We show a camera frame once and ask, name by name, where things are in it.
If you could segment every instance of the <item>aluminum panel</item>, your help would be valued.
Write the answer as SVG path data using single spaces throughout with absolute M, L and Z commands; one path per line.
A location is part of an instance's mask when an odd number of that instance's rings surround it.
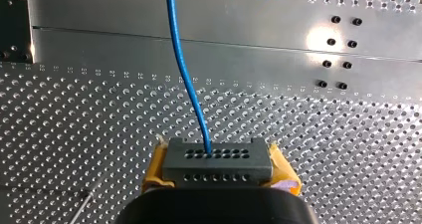
M 168 38 L 165 0 L 33 0 L 33 25 Z M 422 0 L 178 0 L 182 38 L 421 60 Z M 331 23 L 339 16 L 339 24 Z M 361 26 L 352 25 L 354 18 Z M 335 46 L 326 41 L 336 39 Z M 356 48 L 347 47 L 356 41 Z
M 43 48 L 37 50 L 41 64 L 0 68 L 1 184 L 43 193 L 32 197 L 11 188 L 8 195 L 16 197 L 11 219 L 69 221 L 81 204 L 69 192 L 89 188 L 107 171 L 109 177 L 79 222 L 112 223 L 140 193 L 157 133 L 201 140 L 170 43 L 54 31 L 36 31 L 35 36 L 37 47 Z M 204 43 L 183 46 L 193 76 L 198 75 L 195 87 L 213 140 L 276 140 L 304 183 L 302 198 L 321 223 L 422 221 L 422 108 L 417 102 L 300 93 L 297 85 L 290 90 L 261 89 L 260 77 L 269 74 L 276 73 L 270 79 L 282 83 L 300 79 L 298 84 L 303 84 L 317 72 L 299 59 L 307 56 L 304 53 Z M 280 66 L 279 59 L 289 54 L 291 63 Z M 199 76 L 203 69 L 211 84 Z M 229 80 L 231 76 L 238 83 Z M 50 189 L 66 195 L 44 194 Z

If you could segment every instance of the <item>blue cable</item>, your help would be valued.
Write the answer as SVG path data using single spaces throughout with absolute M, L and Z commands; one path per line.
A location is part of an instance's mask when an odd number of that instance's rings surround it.
M 182 46 L 180 44 L 179 29 L 177 26 L 176 0 L 167 0 L 168 20 L 170 23 L 171 41 L 173 42 L 174 55 L 176 56 L 177 65 L 186 87 L 187 94 L 192 101 L 193 109 L 198 117 L 199 126 L 201 127 L 202 136 L 204 138 L 204 148 L 207 153 L 211 152 L 211 140 L 208 133 L 208 127 L 205 123 L 204 114 L 196 98 L 195 89 L 190 80 L 189 72 L 183 58 Z

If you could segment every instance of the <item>perforated metal panel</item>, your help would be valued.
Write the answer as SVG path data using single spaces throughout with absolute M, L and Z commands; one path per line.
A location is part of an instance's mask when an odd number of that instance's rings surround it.
M 156 134 L 201 141 L 164 0 L 30 1 L 37 65 L 0 65 L 2 223 L 69 222 L 106 171 L 79 222 L 113 223 Z M 420 0 L 179 1 L 214 141 L 276 140 L 321 223 L 422 222 Z

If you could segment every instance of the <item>gray connector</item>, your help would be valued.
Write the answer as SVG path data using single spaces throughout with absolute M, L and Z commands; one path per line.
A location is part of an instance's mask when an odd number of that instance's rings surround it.
M 271 180 L 273 165 L 263 138 L 251 143 L 212 143 L 205 153 L 201 143 L 171 138 L 162 165 L 164 180 L 177 187 L 258 186 Z

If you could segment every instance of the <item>yellow bracket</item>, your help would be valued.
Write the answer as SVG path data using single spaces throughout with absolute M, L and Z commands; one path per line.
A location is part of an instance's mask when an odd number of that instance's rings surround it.
M 143 179 L 142 192 L 153 186 L 175 187 L 174 182 L 162 180 L 161 166 L 167 153 L 168 144 L 161 136 L 158 138 L 159 144 L 155 148 L 152 160 Z M 270 145 L 269 152 L 271 161 L 273 162 L 273 178 L 270 182 L 263 184 L 263 186 L 271 187 L 280 181 L 293 181 L 296 185 L 295 187 L 291 187 L 290 191 L 292 194 L 298 196 L 302 189 L 301 180 L 274 142 Z

